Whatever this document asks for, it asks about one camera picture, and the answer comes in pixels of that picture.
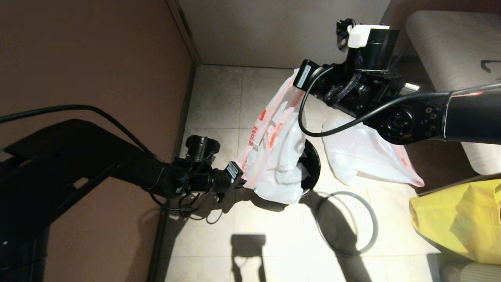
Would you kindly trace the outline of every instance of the yellow plastic bag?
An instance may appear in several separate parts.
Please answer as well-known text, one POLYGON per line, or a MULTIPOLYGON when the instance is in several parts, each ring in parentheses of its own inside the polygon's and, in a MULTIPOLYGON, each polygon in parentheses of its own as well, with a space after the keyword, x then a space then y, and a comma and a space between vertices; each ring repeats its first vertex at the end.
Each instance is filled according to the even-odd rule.
POLYGON ((414 228, 481 263, 501 264, 501 180, 457 185, 410 199, 414 228))

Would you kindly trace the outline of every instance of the white tiled floor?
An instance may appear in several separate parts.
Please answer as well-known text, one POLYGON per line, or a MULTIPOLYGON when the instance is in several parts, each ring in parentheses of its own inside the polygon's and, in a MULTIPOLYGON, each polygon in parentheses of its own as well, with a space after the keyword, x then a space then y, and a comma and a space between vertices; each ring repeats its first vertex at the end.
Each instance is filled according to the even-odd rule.
MULTIPOLYGON (((221 149, 214 166, 224 168, 245 147, 254 121, 290 74, 290 70, 284 69, 210 65, 198 68, 184 139, 197 134, 218 140, 221 149)), ((309 129, 319 131, 323 118, 331 111, 321 101, 309 99, 305 109, 309 129)), ((171 214, 162 250, 167 273, 160 280, 439 281, 437 271, 430 270, 437 266, 429 265, 427 259, 427 254, 438 250, 416 234, 409 220, 408 200, 415 195, 413 190, 407 185, 363 177, 358 177, 351 187, 345 186, 332 175, 322 140, 308 139, 322 163, 315 187, 318 196, 311 197, 306 204, 284 206, 261 200, 250 190, 238 190, 220 205, 210 198, 212 203, 194 215, 208 216, 207 221, 171 214), (312 216, 316 200, 340 190, 355 192, 368 200, 378 217, 379 238, 361 257, 336 257, 322 240, 312 216), (234 234, 246 234, 248 247, 245 243, 232 245, 234 234), (260 248, 253 238, 262 235, 266 241, 260 248), (259 278, 262 263, 266 280, 259 278)), ((348 197, 340 196, 331 202, 334 204, 331 209, 337 210, 343 219, 327 216, 332 225, 325 233, 336 234, 341 245, 348 244, 349 240, 343 241, 348 236, 361 248, 372 232, 368 212, 348 197)))

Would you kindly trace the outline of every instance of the beige cushion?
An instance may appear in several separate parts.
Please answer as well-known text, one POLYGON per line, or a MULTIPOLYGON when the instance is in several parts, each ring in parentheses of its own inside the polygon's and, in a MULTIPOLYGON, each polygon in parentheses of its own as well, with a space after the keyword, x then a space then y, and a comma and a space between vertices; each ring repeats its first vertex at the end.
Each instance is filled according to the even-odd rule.
MULTIPOLYGON (((496 82, 501 63, 501 17, 494 14, 418 11, 406 31, 437 91, 451 91, 496 82)), ((501 172, 501 146, 461 143, 471 167, 479 174, 501 172)))

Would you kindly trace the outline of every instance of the brown wall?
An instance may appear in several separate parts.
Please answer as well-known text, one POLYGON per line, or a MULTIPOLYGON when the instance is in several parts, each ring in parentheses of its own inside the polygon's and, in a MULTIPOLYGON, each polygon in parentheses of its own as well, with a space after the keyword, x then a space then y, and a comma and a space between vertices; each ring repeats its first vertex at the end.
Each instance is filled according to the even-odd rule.
MULTIPOLYGON (((90 104, 172 158, 192 61, 164 0, 2 1, 0 35, 0 115, 90 104)), ((54 113, 0 125, 0 148, 70 117, 125 138, 54 113)), ((53 223, 45 280, 146 280, 157 220, 148 194, 106 180, 53 223)))
MULTIPOLYGON (((410 44, 409 37, 405 31, 407 18, 416 11, 463 11, 480 12, 501 15, 500 0, 391 0, 390 5, 384 13, 382 23, 390 25, 392 29, 400 29, 400 36, 395 54, 398 54, 410 44)), ((409 45, 406 56, 416 56, 416 51, 409 45)))

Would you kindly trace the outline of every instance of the white plastic bag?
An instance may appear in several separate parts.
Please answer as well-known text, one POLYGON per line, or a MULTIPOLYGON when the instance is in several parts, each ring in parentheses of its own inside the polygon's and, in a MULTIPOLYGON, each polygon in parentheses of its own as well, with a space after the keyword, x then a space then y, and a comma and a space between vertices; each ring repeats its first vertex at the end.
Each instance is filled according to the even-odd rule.
POLYGON ((236 163, 261 198, 298 203, 302 194, 302 166, 299 157, 305 147, 305 135, 299 128, 298 112, 304 91, 292 83, 298 70, 287 79, 254 124, 246 148, 236 163))
MULTIPOLYGON (((336 111, 335 117, 324 122, 322 131, 353 120, 347 114, 336 111)), ((322 137, 322 141, 334 175, 346 185, 350 185, 357 173, 362 172, 392 182, 424 186, 404 146, 387 142, 375 129, 362 123, 322 137)))

